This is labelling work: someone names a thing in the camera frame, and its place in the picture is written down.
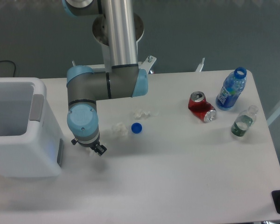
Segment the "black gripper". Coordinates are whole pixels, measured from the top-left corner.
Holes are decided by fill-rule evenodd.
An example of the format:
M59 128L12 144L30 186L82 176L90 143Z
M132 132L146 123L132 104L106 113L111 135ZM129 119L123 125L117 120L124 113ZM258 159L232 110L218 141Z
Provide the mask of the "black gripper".
M78 141L77 138L74 138L71 140L71 143L72 145L79 144L83 147L89 147L99 156L102 156L107 151L107 148L104 145L101 145L98 140L89 143L89 142Z

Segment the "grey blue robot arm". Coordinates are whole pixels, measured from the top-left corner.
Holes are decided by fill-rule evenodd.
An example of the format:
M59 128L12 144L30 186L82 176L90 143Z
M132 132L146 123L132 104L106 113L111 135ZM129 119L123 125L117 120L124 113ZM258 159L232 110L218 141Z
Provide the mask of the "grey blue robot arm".
M72 144L89 147L102 155L97 101L144 96L148 92L147 71L139 66L138 41L144 24L130 0L65 0L63 7L73 16L95 14L92 25L96 40L108 48L105 72L86 65L67 71L67 124L74 135Z

